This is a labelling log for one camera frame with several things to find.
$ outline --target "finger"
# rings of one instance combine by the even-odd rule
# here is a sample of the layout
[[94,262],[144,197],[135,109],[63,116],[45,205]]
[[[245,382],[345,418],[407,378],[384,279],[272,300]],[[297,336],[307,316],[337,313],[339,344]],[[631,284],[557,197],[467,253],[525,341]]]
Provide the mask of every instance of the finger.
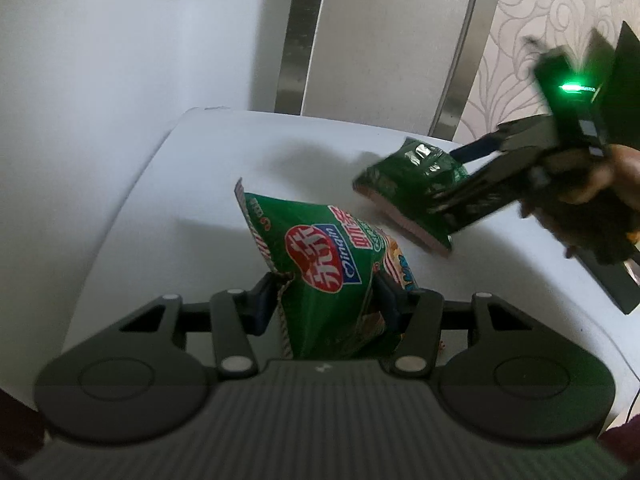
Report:
[[615,178],[614,168],[608,162],[597,165],[587,177],[584,186],[572,189],[559,198],[568,204],[584,204],[595,197],[603,189],[611,186]]
[[578,250],[578,247],[576,247],[575,245],[568,246],[564,250],[564,257],[567,258],[568,260],[573,258],[577,250]]
[[562,173],[569,170],[588,168],[592,163],[587,150],[565,150],[549,155],[544,160],[544,166],[549,173]]
[[535,206],[530,202],[523,200],[520,202],[520,217],[527,218],[536,210]]
[[640,152],[618,144],[613,144],[610,149],[616,168],[613,189],[630,208],[640,211]]
[[563,227],[555,218],[540,209],[536,209],[535,216],[539,224],[547,231],[550,231],[554,238],[565,247],[588,247],[590,245],[593,234],[590,235],[589,232],[579,229]]

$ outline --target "cable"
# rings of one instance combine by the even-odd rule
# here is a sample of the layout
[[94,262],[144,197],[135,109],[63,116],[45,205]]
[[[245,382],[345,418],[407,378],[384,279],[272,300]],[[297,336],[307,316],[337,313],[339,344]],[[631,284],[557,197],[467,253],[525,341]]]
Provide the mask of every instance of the cable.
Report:
[[[600,323],[598,323],[595,319],[593,319],[593,317],[591,317],[591,315],[585,309],[583,309],[583,307],[581,307],[577,303],[574,303],[574,305],[578,308],[578,310],[580,310],[584,314],[584,316],[589,321],[591,321],[596,327],[598,327],[600,332],[602,332],[604,334],[604,336],[609,340],[609,342],[614,346],[614,348],[618,351],[618,354],[620,354],[620,357],[622,357],[622,360],[625,362],[626,367],[629,368],[629,371],[631,371],[631,373],[634,375],[634,377],[638,381],[638,385],[640,385],[640,377],[638,376],[638,374],[636,373],[634,368],[631,366],[631,363],[629,362],[629,360],[623,354],[620,346],[618,346],[618,343],[616,343],[614,341],[614,339],[609,335],[609,332],[604,330],[602,325]],[[636,400],[638,400],[638,397],[640,397],[640,386],[638,387],[638,391],[636,392],[636,396],[634,397],[634,400],[631,402],[631,406],[629,407],[629,411],[626,414],[625,424],[627,422],[629,422],[629,418],[631,418],[631,412],[633,411],[634,405],[636,404]]]
[[633,402],[631,402],[631,406],[629,406],[629,411],[626,414],[626,419],[625,419],[625,424],[629,422],[629,419],[631,418],[631,412],[634,409],[634,406],[636,405],[636,400],[638,400],[638,396],[640,396],[640,388],[638,388],[638,392],[636,393],[636,396],[634,397]]

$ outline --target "crumpled snack bag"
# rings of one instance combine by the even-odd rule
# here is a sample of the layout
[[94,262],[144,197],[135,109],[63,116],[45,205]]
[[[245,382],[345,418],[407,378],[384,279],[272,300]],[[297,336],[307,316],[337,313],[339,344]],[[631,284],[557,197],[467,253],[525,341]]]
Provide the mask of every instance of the crumpled snack bag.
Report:
[[439,214],[427,212],[429,195],[467,177],[465,167],[449,153],[407,137],[397,152],[357,176],[353,189],[371,199],[428,248],[446,256],[451,250],[449,229]]
[[373,272],[384,269],[410,290],[414,277],[398,244],[333,205],[245,193],[236,198],[272,272],[286,276],[278,294],[284,357],[346,359],[391,354],[401,336],[385,331],[371,304]]

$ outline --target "green snack bag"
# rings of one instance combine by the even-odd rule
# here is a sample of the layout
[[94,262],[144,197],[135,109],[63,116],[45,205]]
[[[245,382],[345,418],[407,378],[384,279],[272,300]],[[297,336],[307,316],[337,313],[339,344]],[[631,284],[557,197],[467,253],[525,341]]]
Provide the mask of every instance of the green snack bag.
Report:
[[353,189],[431,249],[447,255],[451,250],[449,229],[441,216],[427,213],[428,196],[466,177],[465,167],[449,153],[407,137],[397,152],[361,173]]
[[242,181],[236,198],[269,268],[287,277],[277,309],[284,357],[381,357],[396,348],[401,336],[385,332],[371,302],[376,270],[415,287],[392,238],[336,206],[245,193]]

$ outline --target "silver screw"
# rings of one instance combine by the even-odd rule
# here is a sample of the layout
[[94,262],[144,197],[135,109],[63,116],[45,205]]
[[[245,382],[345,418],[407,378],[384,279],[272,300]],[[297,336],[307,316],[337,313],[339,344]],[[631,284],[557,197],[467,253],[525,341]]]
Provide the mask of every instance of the silver screw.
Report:
[[241,373],[249,370],[254,362],[243,355],[231,355],[222,359],[220,365],[227,372]]
[[331,368],[333,367],[329,363],[322,363],[321,366],[316,367],[316,372],[320,372],[321,374],[323,374],[325,371],[331,370]]
[[417,355],[403,355],[396,359],[396,368],[401,372],[421,372],[427,367],[427,361]]

